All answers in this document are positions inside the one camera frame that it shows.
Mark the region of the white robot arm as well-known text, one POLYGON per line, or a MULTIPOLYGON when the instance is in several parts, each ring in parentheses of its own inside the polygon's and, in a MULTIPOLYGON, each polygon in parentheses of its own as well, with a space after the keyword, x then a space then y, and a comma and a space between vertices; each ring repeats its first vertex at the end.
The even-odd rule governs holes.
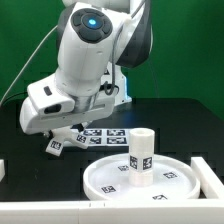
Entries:
POLYGON ((58 21, 58 68, 30 84, 20 124, 26 134, 112 114, 119 85, 107 67, 133 68, 151 50, 150 0, 73 0, 58 21))

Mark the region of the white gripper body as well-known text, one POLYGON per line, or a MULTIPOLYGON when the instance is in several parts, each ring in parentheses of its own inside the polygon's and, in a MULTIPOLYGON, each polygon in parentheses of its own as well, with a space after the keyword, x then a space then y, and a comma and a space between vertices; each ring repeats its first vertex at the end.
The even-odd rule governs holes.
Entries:
POLYGON ((91 109, 80 112, 74 109, 71 112, 59 115, 41 116, 33 107, 30 98, 27 97, 21 107, 20 124, 26 134, 35 134, 50 131, 66 126, 92 122, 110 116, 115 104, 114 96, 106 96, 100 92, 91 109))

